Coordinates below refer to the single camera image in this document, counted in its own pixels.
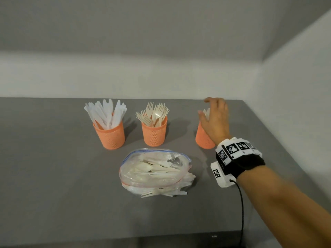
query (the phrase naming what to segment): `human hand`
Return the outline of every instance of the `human hand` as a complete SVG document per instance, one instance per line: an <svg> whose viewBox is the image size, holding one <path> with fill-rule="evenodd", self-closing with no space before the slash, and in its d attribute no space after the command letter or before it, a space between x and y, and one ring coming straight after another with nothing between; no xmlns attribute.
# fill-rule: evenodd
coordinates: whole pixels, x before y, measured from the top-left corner
<svg viewBox="0 0 331 248"><path fill-rule="evenodd" d="M223 98L205 99L205 102L210 103L209 121L205 113L198 111L201 126L211 140L218 145L225 139L231 139L229 130L229 110L226 101Z"/></svg>

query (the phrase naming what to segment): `orange perforated basket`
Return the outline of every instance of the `orange perforated basket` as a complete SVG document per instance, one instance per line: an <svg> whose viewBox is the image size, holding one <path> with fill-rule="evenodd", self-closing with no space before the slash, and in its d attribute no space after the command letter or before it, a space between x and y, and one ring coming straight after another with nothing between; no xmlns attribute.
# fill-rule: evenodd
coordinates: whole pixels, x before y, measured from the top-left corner
<svg viewBox="0 0 331 248"><path fill-rule="evenodd" d="M102 145L108 150L115 150L120 148L125 142L123 122L111 130L104 130L99 124L98 128L95 127Z"/></svg>
<svg viewBox="0 0 331 248"><path fill-rule="evenodd" d="M202 129L201 122L199 122L195 141L203 149L212 149L216 146L215 143L210 139L210 137L205 133L204 129Z"/></svg>
<svg viewBox="0 0 331 248"><path fill-rule="evenodd" d="M148 127L144 123L141 123L143 128L144 141L147 145L156 147L164 143L164 139L166 137L167 121L168 117L165 117L162 125L155 128Z"/></svg>

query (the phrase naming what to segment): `black cable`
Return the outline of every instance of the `black cable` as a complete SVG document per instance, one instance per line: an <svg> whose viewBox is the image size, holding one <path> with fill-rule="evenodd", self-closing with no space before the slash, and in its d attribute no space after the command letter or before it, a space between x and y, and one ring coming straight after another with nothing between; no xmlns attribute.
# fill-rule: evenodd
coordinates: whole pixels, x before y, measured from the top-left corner
<svg viewBox="0 0 331 248"><path fill-rule="evenodd" d="M244 233L244 201L243 201L243 196L241 194L241 190L239 185L233 181L232 179L230 179L230 182L233 182L236 184L236 186L239 189L239 193L240 193L240 198L241 198L241 233L240 233L240 241L239 241L239 247L241 246L241 242L243 240L243 233Z"/></svg>

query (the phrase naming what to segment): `plastic bag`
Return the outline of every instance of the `plastic bag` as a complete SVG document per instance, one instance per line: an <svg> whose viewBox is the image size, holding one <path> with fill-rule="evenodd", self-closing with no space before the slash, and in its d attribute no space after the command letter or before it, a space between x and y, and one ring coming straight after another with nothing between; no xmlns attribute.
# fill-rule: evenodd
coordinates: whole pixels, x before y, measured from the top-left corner
<svg viewBox="0 0 331 248"><path fill-rule="evenodd" d="M173 172L155 171L140 172L141 163L161 164ZM182 153L167 149L139 149L131 152L122 162L119 177L128 191L141 196L187 194L181 188L190 186L195 176L189 173L191 159Z"/></svg>

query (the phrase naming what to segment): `table surface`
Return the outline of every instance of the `table surface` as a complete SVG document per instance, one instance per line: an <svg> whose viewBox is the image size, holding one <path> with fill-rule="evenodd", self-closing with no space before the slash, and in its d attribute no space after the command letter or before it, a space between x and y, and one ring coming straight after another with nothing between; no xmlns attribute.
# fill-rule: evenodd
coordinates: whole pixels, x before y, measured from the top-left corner
<svg viewBox="0 0 331 248"><path fill-rule="evenodd" d="M196 181L188 195L141 199L122 187L118 170L132 150L148 147L134 116L147 100L121 100L128 108L126 142L112 151L102 147L83 109L97 100L0 98L0 246L240 230L238 189L217 186L209 168L215 151L195 142L197 110L207 104L151 100L170 109L161 148L190 156ZM234 136L250 140L269 166L304 179L296 182L329 204L243 101L228 105ZM244 204L250 205L245 194Z"/></svg>

